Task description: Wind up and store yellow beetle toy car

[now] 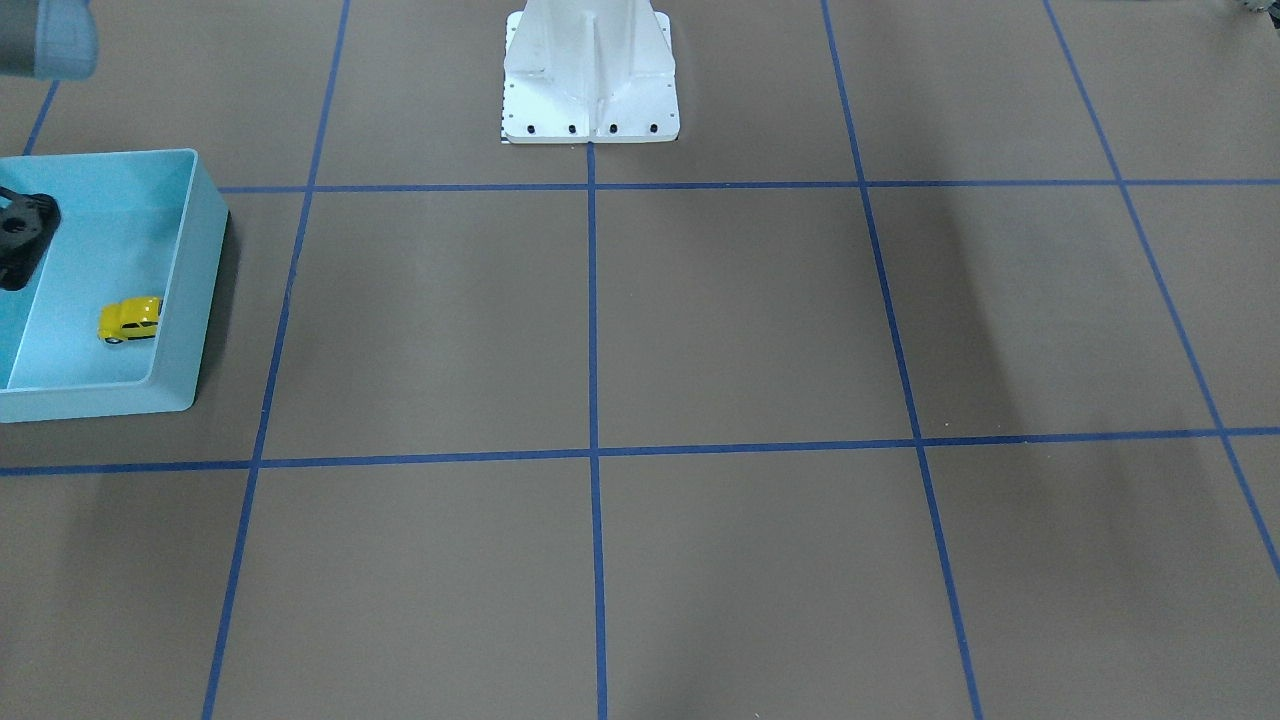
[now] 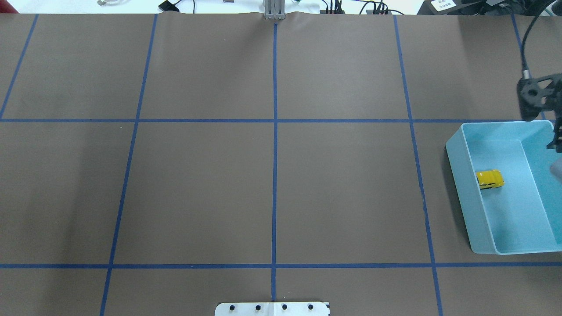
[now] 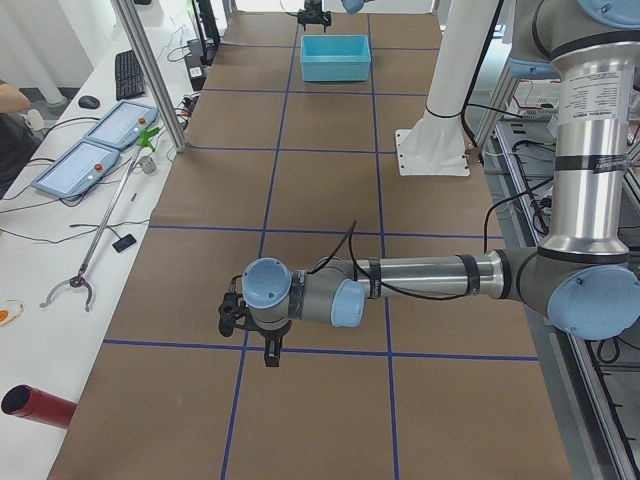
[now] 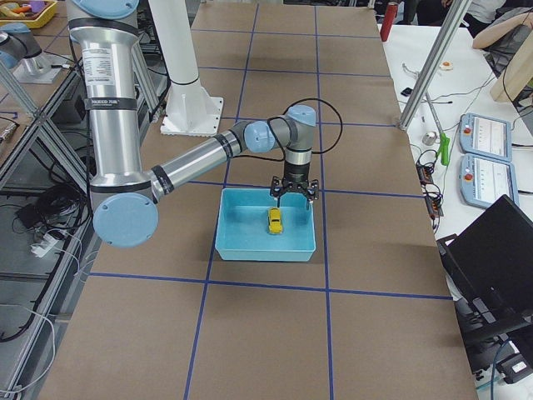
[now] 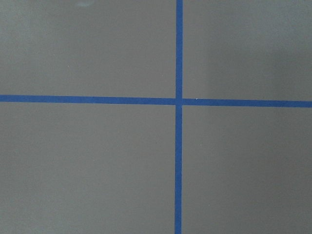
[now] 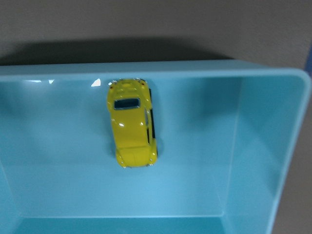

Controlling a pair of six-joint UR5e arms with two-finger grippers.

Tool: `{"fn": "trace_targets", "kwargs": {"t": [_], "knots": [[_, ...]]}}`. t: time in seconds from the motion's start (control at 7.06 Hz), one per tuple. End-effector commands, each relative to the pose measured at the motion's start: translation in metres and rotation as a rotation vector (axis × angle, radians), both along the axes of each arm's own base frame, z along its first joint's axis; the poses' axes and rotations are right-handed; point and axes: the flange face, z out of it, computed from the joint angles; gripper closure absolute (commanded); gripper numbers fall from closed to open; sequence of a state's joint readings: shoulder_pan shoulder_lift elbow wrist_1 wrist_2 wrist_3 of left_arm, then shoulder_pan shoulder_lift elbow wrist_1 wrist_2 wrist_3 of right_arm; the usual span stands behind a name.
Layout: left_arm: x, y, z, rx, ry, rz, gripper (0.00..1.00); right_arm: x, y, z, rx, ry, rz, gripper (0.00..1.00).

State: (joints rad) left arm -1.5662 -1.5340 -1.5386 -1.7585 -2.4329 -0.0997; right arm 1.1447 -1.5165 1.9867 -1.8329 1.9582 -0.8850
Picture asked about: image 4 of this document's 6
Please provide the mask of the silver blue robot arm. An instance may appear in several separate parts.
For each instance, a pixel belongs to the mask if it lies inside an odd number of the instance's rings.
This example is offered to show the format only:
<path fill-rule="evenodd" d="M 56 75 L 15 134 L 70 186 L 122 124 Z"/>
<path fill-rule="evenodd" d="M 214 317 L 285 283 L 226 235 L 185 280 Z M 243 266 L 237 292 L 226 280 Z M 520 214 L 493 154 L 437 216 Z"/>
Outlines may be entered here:
<path fill-rule="evenodd" d="M 160 127 L 141 135 L 134 88 L 133 51 L 139 42 L 135 1 L 70 1 L 69 33 L 82 53 L 92 121 L 96 174 L 90 183 L 92 225 L 107 244 L 132 248 L 157 229 L 162 197 L 246 151 L 283 153 L 282 177 L 271 195 L 318 197 L 308 177 L 316 114 L 289 107 L 266 121 L 240 122 L 220 131 L 223 101 L 202 86 L 187 8 L 152 1 L 149 8 L 170 83 Z"/>

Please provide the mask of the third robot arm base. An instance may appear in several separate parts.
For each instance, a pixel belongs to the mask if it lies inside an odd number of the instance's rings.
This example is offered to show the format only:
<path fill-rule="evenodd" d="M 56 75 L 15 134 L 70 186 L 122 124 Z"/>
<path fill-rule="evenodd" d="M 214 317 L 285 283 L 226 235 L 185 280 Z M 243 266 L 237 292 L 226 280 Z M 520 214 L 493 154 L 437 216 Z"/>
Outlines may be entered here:
<path fill-rule="evenodd" d="M 20 83 L 51 84 L 71 65 L 59 55 L 46 54 L 24 23 L 1 26 L 1 62 Z"/>

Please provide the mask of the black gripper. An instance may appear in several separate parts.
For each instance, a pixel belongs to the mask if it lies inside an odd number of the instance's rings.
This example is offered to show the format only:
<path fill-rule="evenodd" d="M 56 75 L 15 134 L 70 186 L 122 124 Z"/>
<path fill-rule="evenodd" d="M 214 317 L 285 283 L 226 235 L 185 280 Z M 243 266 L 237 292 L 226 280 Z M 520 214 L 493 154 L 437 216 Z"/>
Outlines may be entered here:
<path fill-rule="evenodd" d="M 276 207 L 281 206 L 281 197 L 286 193 L 299 193 L 306 198 L 306 210 L 319 198 L 319 182 L 309 180 L 309 164 L 285 164 L 283 176 L 273 176 L 270 196 L 276 199 Z"/>

